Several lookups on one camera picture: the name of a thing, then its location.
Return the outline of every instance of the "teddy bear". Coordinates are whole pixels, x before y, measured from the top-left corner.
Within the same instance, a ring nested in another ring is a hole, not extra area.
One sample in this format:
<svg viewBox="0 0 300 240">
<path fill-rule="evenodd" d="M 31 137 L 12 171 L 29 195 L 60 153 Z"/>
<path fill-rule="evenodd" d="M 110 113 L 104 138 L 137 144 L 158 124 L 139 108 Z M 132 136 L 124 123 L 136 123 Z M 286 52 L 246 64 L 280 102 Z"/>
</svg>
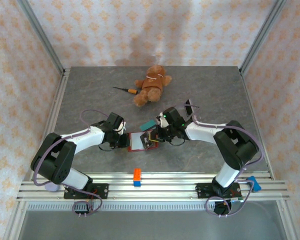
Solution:
<svg viewBox="0 0 300 240">
<path fill-rule="evenodd" d="M 144 106 L 148 101 L 160 100 L 163 89 L 171 82 L 171 76 L 166 76 L 166 70 L 161 65 L 153 65 L 146 71 L 144 80 L 135 80 L 134 84 L 141 92 L 133 99 L 138 107 Z"/>
</svg>

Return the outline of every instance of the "cable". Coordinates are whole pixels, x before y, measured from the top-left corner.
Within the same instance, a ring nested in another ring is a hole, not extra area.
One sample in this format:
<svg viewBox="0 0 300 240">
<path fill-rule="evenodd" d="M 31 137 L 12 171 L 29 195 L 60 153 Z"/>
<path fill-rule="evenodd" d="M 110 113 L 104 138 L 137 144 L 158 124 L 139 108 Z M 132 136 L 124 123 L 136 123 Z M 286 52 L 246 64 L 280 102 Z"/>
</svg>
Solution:
<svg viewBox="0 0 300 240">
<path fill-rule="evenodd" d="M 189 106 L 191 106 L 191 107 L 197 107 L 197 106 L 194 106 L 194 105 L 185 104 L 185 106 L 187 106 L 187 105 L 189 105 Z M 234 181 L 237 182 L 237 183 L 247 183 L 247 182 L 248 182 L 248 183 L 252 183 L 252 185 L 251 185 L 251 187 L 250 187 L 250 190 L 249 190 L 248 194 L 246 195 L 246 197 L 245 197 L 245 199 L 244 199 L 242 205 L 239 207 L 238 210 L 236 210 L 236 211 L 233 212 L 233 213 L 225 214 L 225 215 L 218 215 L 218 214 L 214 214 L 214 213 L 208 211 L 208 202 L 209 202 L 209 200 L 211 200 L 212 198 L 216 198 L 216 197 L 209 197 L 209 198 L 206 200 L 205 204 L 204 204 L 207 213 L 209 213 L 209 214 L 211 214 L 211 215 L 219 216 L 219 218 L 220 218 L 220 217 L 233 216 L 233 215 L 237 214 L 237 213 L 244 207 L 244 205 L 246 204 L 246 201 L 248 200 L 248 197 L 250 196 L 250 193 L 252 192 L 253 187 L 254 187 L 254 185 L 255 185 L 255 182 L 252 181 L 252 180 L 238 181 L 238 180 L 237 180 L 238 177 L 241 175 L 241 173 L 242 173 L 244 170 L 246 170 L 246 167 L 247 167 L 247 166 L 250 166 L 250 165 L 252 165 L 252 164 L 256 164 L 256 163 L 260 162 L 260 161 L 265 157 L 266 153 L 265 153 L 265 150 L 264 150 L 264 148 L 262 147 L 261 143 L 259 142 L 259 140 L 258 140 L 255 136 L 253 136 L 250 132 L 246 131 L 245 129 L 243 129 L 243 128 L 241 128 L 241 127 L 237 127 L 237 126 L 228 126 L 228 125 L 220 125 L 220 124 L 208 124 L 208 123 L 202 123 L 202 122 L 199 122 L 199 121 L 197 120 L 197 116 L 195 115 L 195 113 L 197 113 L 198 111 L 199 111 L 199 109 L 197 109 L 197 111 L 193 111 L 193 113 L 190 115 L 190 117 L 193 116 L 192 119 L 193 119 L 193 122 L 194 122 L 196 125 L 201 126 L 201 127 L 205 127 L 205 128 L 232 129 L 232 130 L 240 131 L 240 132 L 246 134 L 247 136 L 249 136 L 249 137 L 252 139 L 252 141 L 257 145 L 258 149 L 260 150 L 260 157 L 259 157 L 257 160 L 255 160 L 255 161 L 246 163 L 246 164 L 239 170 L 238 174 L 237 174 L 237 175 L 235 176 L 235 178 L 234 178 Z M 218 199 L 221 199 L 223 202 L 225 202 L 226 205 L 228 206 L 228 209 L 229 209 L 229 205 L 228 205 L 227 201 L 226 201 L 224 198 L 222 198 L 222 197 L 217 197 L 217 198 L 218 198 Z"/>
<path fill-rule="evenodd" d="M 252 141 L 254 141 L 254 143 L 257 145 L 258 149 L 260 150 L 260 157 L 255 160 L 255 161 L 252 161 L 252 162 L 249 162 L 247 164 L 245 164 L 239 171 L 239 173 L 237 174 L 237 176 L 235 177 L 235 180 L 239 177 L 239 175 L 246 169 L 247 166 L 250 166 L 252 164 L 256 164 L 258 162 L 260 162 L 266 155 L 265 153 L 265 150 L 264 148 L 262 147 L 261 143 L 259 142 L 259 140 L 253 136 L 250 132 L 248 132 L 247 130 L 241 128 L 241 127 L 237 127 L 237 126 L 228 126 L 228 125 L 221 125 L 221 124 L 209 124 L 209 123 L 202 123 L 202 122 L 199 122 L 197 120 L 197 116 L 195 114 L 192 114 L 193 115 L 193 122 L 198 125 L 198 126 L 201 126 L 201 127 L 205 127 L 205 128 L 216 128 L 216 129 L 233 129 L 233 130 L 237 130 L 237 131 L 240 131 L 244 134 L 246 134 L 247 136 L 249 136 Z"/>
<path fill-rule="evenodd" d="M 89 132 L 91 131 L 90 124 L 87 123 L 87 122 L 82 118 L 82 114 L 85 113 L 85 112 L 88 112 L 88 111 L 97 112 L 97 113 L 100 113 L 100 114 L 102 114 L 102 115 L 108 117 L 108 115 L 104 114 L 103 112 L 101 112 L 101 111 L 99 111 L 99 110 L 95 110 L 95 109 L 85 109 L 85 110 L 83 110 L 83 111 L 80 113 L 80 115 L 79 115 L 79 119 L 80 119 L 81 122 L 83 122 L 84 124 L 87 125 L 87 130 L 86 130 L 86 131 L 83 131 L 83 132 L 80 132 L 80 133 L 77 133 L 77 134 L 74 134 L 74 135 L 69 135 L 69 136 L 62 137 L 61 139 L 59 139 L 59 140 L 57 140 L 56 142 L 54 142 L 54 143 L 53 143 L 53 144 L 52 144 L 52 145 L 44 152 L 44 154 L 43 154 L 42 157 L 40 158 L 40 160 L 39 160 L 39 162 L 38 162 L 38 164 L 37 164 L 37 166 L 35 167 L 35 170 L 34 170 L 34 174 L 33 174 L 33 183 L 34 183 L 34 185 L 40 187 L 40 186 L 44 186 L 44 185 L 46 185 L 46 184 L 48 184 L 48 183 L 51 183 L 51 181 L 45 181 L 45 182 L 43 182 L 43 183 L 39 183 L 39 182 L 37 181 L 37 178 L 38 178 L 38 172 L 39 172 L 39 169 L 40 169 L 42 163 L 44 162 L 44 160 L 46 159 L 47 155 L 52 151 L 52 149 L 53 149 L 55 146 L 57 146 L 59 143 L 61 143 L 61 142 L 64 141 L 64 140 L 71 139 L 71 138 L 76 138 L 76 137 L 80 137 L 80 136 L 83 136 L 83 135 L 85 135 L 85 134 L 87 134 L 87 133 L 89 133 Z M 78 191 L 78 192 L 80 192 L 80 193 L 83 193 L 83 194 L 92 195 L 92 196 L 94 196 L 94 197 L 96 197 L 96 198 L 98 198 L 98 199 L 100 200 L 100 205 L 99 205 L 95 210 L 93 210 L 92 212 L 90 212 L 90 213 L 88 213 L 88 214 L 85 214 L 86 216 L 89 216 L 89 215 L 95 213 L 96 211 L 98 211 L 98 210 L 101 208 L 101 206 L 102 206 L 102 199 L 101 199 L 101 197 L 100 197 L 99 195 L 94 194 L 94 193 L 91 193 L 91 192 L 79 190 L 79 189 L 76 189 L 75 187 L 72 187 L 72 186 L 67 186 L 67 187 L 68 187 L 68 188 L 71 188 L 71 189 L 74 189 L 74 190 L 76 190 L 76 191 Z M 74 209 L 75 209 L 75 207 L 76 207 L 76 205 L 77 205 L 78 203 L 82 203 L 82 202 L 87 203 L 86 201 L 78 201 L 78 202 L 75 202 L 75 203 L 73 204 L 73 206 L 72 206 L 72 211 L 74 211 Z"/>
<path fill-rule="evenodd" d="M 85 214 L 84 214 L 85 217 L 90 216 L 90 215 L 96 213 L 96 212 L 101 208 L 101 206 L 102 206 L 102 204 L 103 204 L 103 200 L 102 200 L 102 198 L 101 198 L 99 195 L 97 195 L 97 194 L 95 194 L 95 193 L 92 193 L 92 192 L 88 192 L 88 191 L 83 191 L 83 190 L 77 189 L 77 188 L 75 188 L 75 187 L 73 187 L 73 186 L 66 186 L 66 185 L 65 185 L 65 187 L 71 188 L 71 189 L 73 189 L 73 190 L 75 190 L 75 191 L 77 191 L 77 192 L 79 192 L 79 193 L 91 195 L 91 196 L 96 197 L 96 198 L 98 198 L 98 199 L 100 200 L 100 204 L 99 204 L 99 206 L 98 206 L 95 210 L 93 210 L 93 205 L 92 205 L 90 202 L 83 201 L 83 200 L 81 200 L 81 201 L 76 201 L 76 202 L 73 204 L 73 206 L 72 206 L 72 212 L 75 213 L 75 214 L 77 214 L 77 215 L 79 215 L 79 217 L 81 216 L 81 214 L 80 214 L 80 213 L 76 213 L 75 208 L 76 208 L 76 206 L 77 206 L 78 204 L 80 204 L 80 203 L 84 203 L 84 204 L 88 205 L 88 208 L 92 210 L 92 211 L 89 212 L 89 213 L 85 213 Z"/>
<path fill-rule="evenodd" d="M 250 196 L 252 190 L 254 189 L 255 182 L 252 181 L 252 180 L 245 180 L 245 181 L 236 181 L 236 183 L 240 183 L 240 184 L 251 183 L 250 190 L 249 190 L 249 192 L 247 193 L 247 195 L 245 196 L 245 199 L 243 200 L 243 203 L 241 204 L 241 206 L 240 206 L 235 212 L 230 213 L 230 207 L 229 207 L 229 204 L 227 203 L 227 201 L 226 201 L 224 198 L 219 197 L 219 196 L 211 196 L 211 197 L 209 197 L 209 198 L 205 201 L 205 204 L 204 204 L 204 208 L 205 208 L 205 210 L 206 210 L 206 212 L 207 212 L 208 214 L 213 215 L 213 216 L 218 216 L 219 218 L 221 218 L 221 217 L 225 217 L 225 218 L 226 218 L 226 217 L 228 217 L 228 216 L 233 216 L 233 215 L 235 215 L 235 214 L 237 214 L 238 212 L 241 211 L 241 209 L 245 206 L 245 204 L 246 204 L 246 202 L 247 202 L 247 200 L 248 200 L 248 198 L 249 198 L 249 196 Z M 209 203 L 209 201 L 210 201 L 211 199 L 213 199 L 213 198 L 218 198 L 218 199 L 222 200 L 222 201 L 227 205 L 228 210 L 229 210 L 229 213 L 228 213 L 228 214 L 221 215 L 221 214 L 214 214 L 213 212 L 209 211 L 209 210 L 208 210 L 208 203 Z"/>
<path fill-rule="evenodd" d="M 100 145 L 98 145 L 98 148 L 99 148 L 101 151 L 104 151 L 104 152 L 111 152 L 113 149 L 115 149 L 114 147 L 112 147 L 111 150 L 105 150 L 105 149 L 103 149 L 102 147 L 100 147 Z"/>
<path fill-rule="evenodd" d="M 186 142 L 186 140 L 184 138 L 183 139 L 183 142 L 180 143 L 180 144 L 172 144 L 171 142 L 169 142 L 172 146 L 181 146 L 182 144 L 184 144 Z"/>
</svg>

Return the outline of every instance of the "teddy bear head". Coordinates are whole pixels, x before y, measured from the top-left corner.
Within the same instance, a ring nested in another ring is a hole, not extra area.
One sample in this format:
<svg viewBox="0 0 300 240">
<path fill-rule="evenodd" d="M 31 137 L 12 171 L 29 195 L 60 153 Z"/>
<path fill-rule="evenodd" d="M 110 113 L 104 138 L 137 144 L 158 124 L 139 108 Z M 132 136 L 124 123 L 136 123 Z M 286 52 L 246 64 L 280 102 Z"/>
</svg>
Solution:
<svg viewBox="0 0 300 240">
<path fill-rule="evenodd" d="M 161 65 L 153 65 L 151 67 L 149 67 L 149 69 L 146 71 L 147 75 L 152 75 L 152 74 L 160 74 L 162 76 L 166 75 L 166 70 L 164 69 L 163 66 Z"/>
</svg>

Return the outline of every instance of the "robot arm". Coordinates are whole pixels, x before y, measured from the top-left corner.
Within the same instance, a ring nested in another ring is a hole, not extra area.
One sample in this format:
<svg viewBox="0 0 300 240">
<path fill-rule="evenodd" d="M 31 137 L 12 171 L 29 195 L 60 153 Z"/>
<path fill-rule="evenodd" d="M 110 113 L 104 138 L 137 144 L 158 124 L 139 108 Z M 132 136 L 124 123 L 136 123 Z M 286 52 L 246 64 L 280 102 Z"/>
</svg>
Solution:
<svg viewBox="0 0 300 240">
<path fill-rule="evenodd" d="M 125 124 L 121 116 L 111 113 L 106 121 L 92 124 L 89 129 L 65 135 L 50 133 L 32 160 L 31 169 L 33 171 L 36 169 L 48 148 L 64 139 L 48 153 L 38 173 L 56 185 L 64 184 L 82 190 L 88 183 L 92 183 L 92 180 L 71 167 L 75 154 L 105 142 L 108 142 L 112 148 L 127 147 L 130 142 L 128 134 L 124 134 Z"/>
<path fill-rule="evenodd" d="M 225 163 L 212 180 L 213 191 L 220 197 L 231 186 L 240 170 L 259 151 L 256 143 L 232 126 L 243 127 L 237 121 L 228 124 L 198 124 L 193 120 L 193 110 L 185 108 L 189 119 L 185 120 L 175 107 L 170 107 L 157 116 L 158 125 L 154 131 L 159 142 L 170 142 L 177 137 L 184 140 L 199 140 L 216 144 Z M 58 135 L 50 133 L 43 141 L 31 163 L 34 171 L 41 157 L 54 143 L 60 141 L 48 153 L 38 173 L 59 185 L 72 186 L 90 192 L 92 179 L 73 168 L 74 155 L 94 145 L 109 143 L 112 148 L 126 148 L 130 145 L 129 134 L 124 133 L 125 121 L 121 116 L 111 113 L 106 121 L 92 124 L 88 129 L 73 134 Z"/>
<path fill-rule="evenodd" d="M 186 115 L 191 116 L 192 108 L 186 108 Z M 158 126 L 157 136 L 162 142 L 175 137 L 184 140 L 199 140 L 216 144 L 225 163 L 212 180 L 214 192 L 222 197 L 238 176 L 240 170 L 259 151 L 256 143 L 241 131 L 232 127 L 243 129 L 237 121 L 228 124 L 207 124 L 195 122 L 192 117 L 185 120 L 175 107 L 161 112 L 156 118 Z"/>
</svg>

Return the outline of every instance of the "floral wall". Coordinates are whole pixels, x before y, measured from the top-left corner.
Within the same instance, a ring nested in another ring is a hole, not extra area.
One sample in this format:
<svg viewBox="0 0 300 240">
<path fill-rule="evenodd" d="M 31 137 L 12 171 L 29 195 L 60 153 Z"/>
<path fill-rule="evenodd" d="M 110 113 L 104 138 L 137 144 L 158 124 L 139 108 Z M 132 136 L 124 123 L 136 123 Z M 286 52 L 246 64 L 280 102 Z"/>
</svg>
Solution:
<svg viewBox="0 0 300 240">
<path fill-rule="evenodd" d="M 240 66 L 275 0 L 29 0 L 65 68 Z"/>
<path fill-rule="evenodd" d="M 245 76 L 275 177 L 288 180 L 300 226 L 300 0 L 288 0 Z"/>
<path fill-rule="evenodd" d="M 60 75 L 16 0 L 0 0 L 0 239 Z"/>
</svg>

